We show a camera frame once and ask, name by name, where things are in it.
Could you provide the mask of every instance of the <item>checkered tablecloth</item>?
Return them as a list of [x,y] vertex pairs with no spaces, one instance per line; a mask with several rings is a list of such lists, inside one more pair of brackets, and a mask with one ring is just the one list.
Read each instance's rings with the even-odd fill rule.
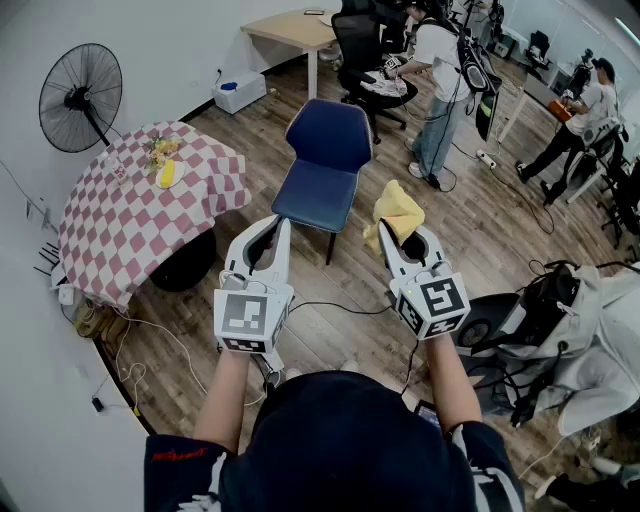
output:
[[[162,190],[145,170],[153,137],[179,139],[171,158],[182,161],[182,181]],[[84,171],[60,223],[60,254],[69,282],[100,303],[124,310],[133,292],[214,218],[251,201],[245,160],[220,142],[180,122],[149,124],[107,150],[129,175],[122,184],[105,169],[104,153]]]

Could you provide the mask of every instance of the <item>phone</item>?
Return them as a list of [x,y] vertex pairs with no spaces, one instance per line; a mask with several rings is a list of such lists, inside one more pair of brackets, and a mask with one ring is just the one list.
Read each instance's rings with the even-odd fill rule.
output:
[[418,416],[433,426],[440,428],[440,422],[438,421],[438,415],[433,404],[420,400],[416,410],[414,411]]

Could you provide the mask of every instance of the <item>ceiling light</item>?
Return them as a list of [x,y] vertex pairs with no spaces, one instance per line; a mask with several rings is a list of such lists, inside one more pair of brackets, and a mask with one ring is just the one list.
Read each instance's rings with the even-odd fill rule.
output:
[[638,39],[638,36],[631,32],[631,29],[627,27],[620,18],[616,18],[616,23],[622,27],[622,30],[624,30],[627,35],[636,42],[638,46],[640,46],[640,39]]

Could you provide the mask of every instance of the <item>black cap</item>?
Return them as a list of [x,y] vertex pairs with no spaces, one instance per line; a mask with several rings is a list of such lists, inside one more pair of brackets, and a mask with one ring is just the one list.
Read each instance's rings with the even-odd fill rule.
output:
[[606,74],[607,78],[612,82],[616,81],[616,72],[613,69],[613,65],[607,59],[593,59],[591,61],[593,63],[593,67],[596,69],[602,69]]

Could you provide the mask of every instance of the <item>desk leg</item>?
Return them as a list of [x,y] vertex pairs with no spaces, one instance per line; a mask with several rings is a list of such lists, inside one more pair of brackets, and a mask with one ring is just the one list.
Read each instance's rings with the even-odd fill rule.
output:
[[309,50],[309,99],[318,96],[318,50]]
[[501,144],[502,144],[502,142],[504,142],[504,139],[507,136],[507,134],[509,133],[509,130],[511,130],[511,127],[513,126],[513,123],[516,122],[516,119],[520,115],[520,112],[522,112],[522,108],[524,107],[524,104],[526,102],[527,102],[527,94],[524,92],[524,88],[522,88],[520,90],[520,96],[518,97],[518,104],[516,105],[515,110],[511,113],[511,117],[509,118],[509,122],[504,127],[504,130],[502,130],[502,133],[500,134],[500,137],[498,137],[498,142],[500,142]]
[[587,190],[591,185],[593,185],[596,182],[596,180],[600,178],[603,174],[604,174],[604,168],[600,164],[598,164],[598,170],[593,174],[593,176],[591,176],[591,178],[585,181],[582,184],[582,186],[578,190],[576,190],[575,193],[569,199],[567,199],[567,204],[571,204],[576,199],[578,199],[584,193],[584,191]]

